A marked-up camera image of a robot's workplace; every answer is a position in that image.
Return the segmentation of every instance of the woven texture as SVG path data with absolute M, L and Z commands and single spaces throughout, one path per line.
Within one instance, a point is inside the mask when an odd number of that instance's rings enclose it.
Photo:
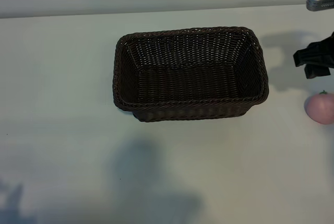
M 254 33 L 216 27 L 123 36 L 113 93 L 117 107 L 152 122 L 240 116 L 269 90 Z

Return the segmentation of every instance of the basket rim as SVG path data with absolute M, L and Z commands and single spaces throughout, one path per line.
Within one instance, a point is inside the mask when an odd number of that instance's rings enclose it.
M 138 38 L 155 38 L 163 36 L 177 36 L 187 34 L 207 34 L 207 33 L 247 33 L 252 38 L 252 47 L 257 56 L 260 58 L 261 65 L 257 65 L 259 68 L 259 74 L 261 76 L 261 91 L 258 95 L 253 97 L 242 98 L 209 98 L 201 100 L 180 100 L 180 101 L 161 101 L 161 102 L 127 102 L 124 100 L 119 92 L 119 80 L 120 75 L 118 71 L 120 69 L 120 58 L 122 57 L 122 49 L 124 45 L 132 39 Z M 263 51 L 258 42 L 254 32 L 246 27 L 211 27 L 211 28 L 188 28 L 180 30 L 169 31 L 155 31 L 155 32 L 136 32 L 127 34 L 121 37 L 116 45 L 115 61 L 114 61 L 114 77 L 113 77 L 113 95 L 115 105 L 123 111 L 140 111 L 140 110 L 154 110 L 154 109 L 168 109 L 173 108 L 192 108 L 192 107 L 219 107 L 222 105 L 238 105 L 238 106 L 253 106 L 264 102 L 269 95 L 268 87 L 268 75 L 265 68 L 265 62 L 263 59 Z

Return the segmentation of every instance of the wicker basket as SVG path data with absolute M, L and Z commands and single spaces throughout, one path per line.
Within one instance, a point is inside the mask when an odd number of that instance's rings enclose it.
M 241 116 L 269 89 L 254 33 L 216 27 L 123 36 L 113 93 L 118 108 L 153 122 Z

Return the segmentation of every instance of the white table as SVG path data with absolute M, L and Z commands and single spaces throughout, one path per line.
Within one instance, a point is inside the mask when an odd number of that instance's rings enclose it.
M 307 80 L 292 57 L 330 36 L 333 16 L 300 5 L 1 19 L 0 217 L 19 208 L 10 224 L 333 223 L 334 127 L 303 104 L 334 91 L 334 76 Z M 121 36 L 215 26 L 254 30 L 265 103 L 232 119 L 156 123 L 116 108 Z

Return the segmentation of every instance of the pink fruit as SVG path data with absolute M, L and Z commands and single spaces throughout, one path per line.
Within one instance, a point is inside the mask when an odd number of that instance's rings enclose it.
M 306 105 L 306 113 L 318 123 L 334 123 L 334 94 L 323 91 L 312 96 Z

